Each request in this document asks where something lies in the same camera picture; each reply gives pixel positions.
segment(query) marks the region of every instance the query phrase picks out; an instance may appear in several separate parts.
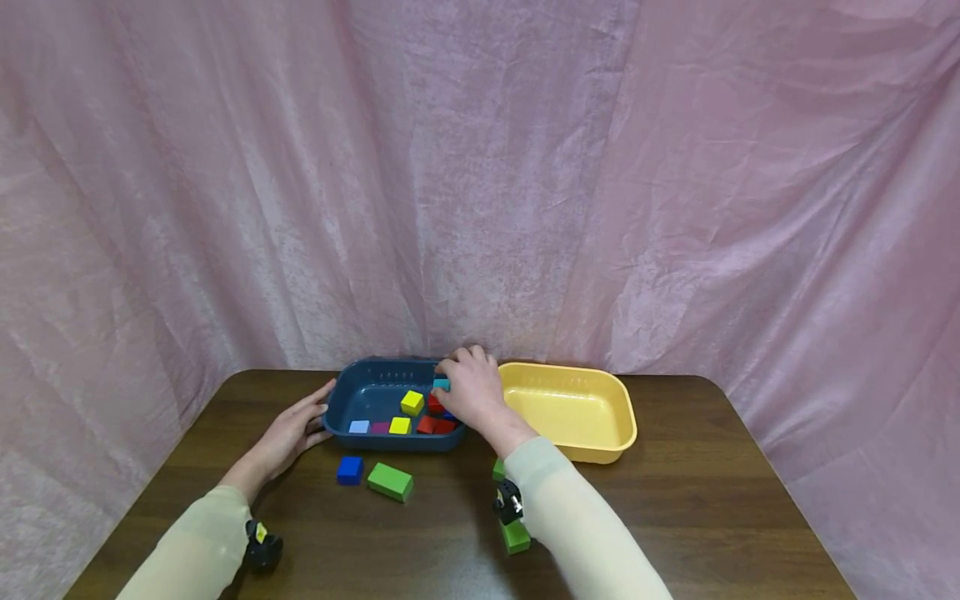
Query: green block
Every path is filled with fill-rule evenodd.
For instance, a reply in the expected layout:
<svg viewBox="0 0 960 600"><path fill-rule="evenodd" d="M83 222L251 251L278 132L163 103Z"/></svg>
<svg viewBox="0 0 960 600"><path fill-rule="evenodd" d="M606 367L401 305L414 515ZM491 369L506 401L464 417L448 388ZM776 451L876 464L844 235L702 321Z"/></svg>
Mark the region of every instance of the green block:
<svg viewBox="0 0 960 600"><path fill-rule="evenodd" d="M367 485L374 492L380 492L397 502L406 502L414 489L414 477L397 468L377 463L367 476Z"/></svg>
<svg viewBox="0 0 960 600"><path fill-rule="evenodd" d="M507 478L507 471L503 467L503 460L496 459L493 464L493 481L503 481Z"/></svg>
<svg viewBox="0 0 960 600"><path fill-rule="evenodd" d="M503 534L503 545L507 546L507 554L516 554L530 548L530 534L520 519L509 525L500 523L500 533Z"/></svg>

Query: sleeve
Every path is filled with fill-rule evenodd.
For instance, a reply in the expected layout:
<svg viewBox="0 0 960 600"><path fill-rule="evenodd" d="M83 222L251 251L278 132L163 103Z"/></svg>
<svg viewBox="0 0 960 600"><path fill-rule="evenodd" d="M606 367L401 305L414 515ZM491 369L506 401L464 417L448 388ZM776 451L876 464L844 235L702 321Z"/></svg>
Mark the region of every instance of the sleeve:
<svg viewBox="0 0 960 600"><path fill-rule="evenodd" d="M117 598L219 598L243 562L250 518L250 507L240 491L214 488L171 525Z"/></svg>
<svg viewBox="0 0 960 600"><path fill-rule="evenodd" d="M570 591L591 600L665 600L670 592L610 505L546 438L504 461L523 524L547 547Z"/></svg>

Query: left hand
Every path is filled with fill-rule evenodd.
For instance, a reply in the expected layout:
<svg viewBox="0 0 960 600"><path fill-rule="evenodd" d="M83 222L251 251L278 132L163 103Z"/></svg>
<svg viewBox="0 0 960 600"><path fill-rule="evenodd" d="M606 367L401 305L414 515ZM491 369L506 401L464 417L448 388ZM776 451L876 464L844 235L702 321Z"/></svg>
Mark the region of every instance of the left hand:
<svg viewBox="0 0 960 600"><path fill-rule="evenodd" d="M333 435L321 431L320 416L326 412L326 397L334 383L336 379L330 379L321 389L280 413L248 452L268 480L288 469L303 452Z"/></svg>
<svg viewBox="0 0 960 600"><path fill-rule="evenodd" d="M230 486L253 504L263 484L280 475L303 452L329 439L321 431L320 415L326 412L326 396L336 379L279 414L260 441L227 471L220 485Z"/></svg>

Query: person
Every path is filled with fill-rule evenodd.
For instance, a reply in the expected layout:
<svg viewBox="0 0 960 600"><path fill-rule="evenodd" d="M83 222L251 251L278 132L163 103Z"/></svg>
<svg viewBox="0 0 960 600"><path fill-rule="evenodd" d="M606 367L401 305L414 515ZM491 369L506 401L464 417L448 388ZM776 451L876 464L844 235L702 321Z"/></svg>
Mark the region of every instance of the person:
<svg viewBox="0 0 960 600"><path fill-rule="evenodd" d="M623 522L560 450L507 406L496 360L481 347L459 348L437 372L434 389L457 419L504 459L523 495L523 523L552 554L570 591L591 600L671 598ZM212 600L233 579L247 548L250 506L263 485L330 437L319 417L334 381L283 411L259 442L170 527L120 592L122 600Z"/></svg>

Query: pink curtain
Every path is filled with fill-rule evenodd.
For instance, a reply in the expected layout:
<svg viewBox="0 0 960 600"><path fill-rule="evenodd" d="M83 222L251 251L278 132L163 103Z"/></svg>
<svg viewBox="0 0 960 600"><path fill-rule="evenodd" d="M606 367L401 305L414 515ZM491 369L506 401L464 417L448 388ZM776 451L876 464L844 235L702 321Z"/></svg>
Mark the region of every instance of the pink curtain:
<svg viewBox="0 0 960 600"><path fill-rule="evenodd" d="M958 14L0 3L0 595L231 373L475 340L713 379L860 597L960 597Z"/></svg>

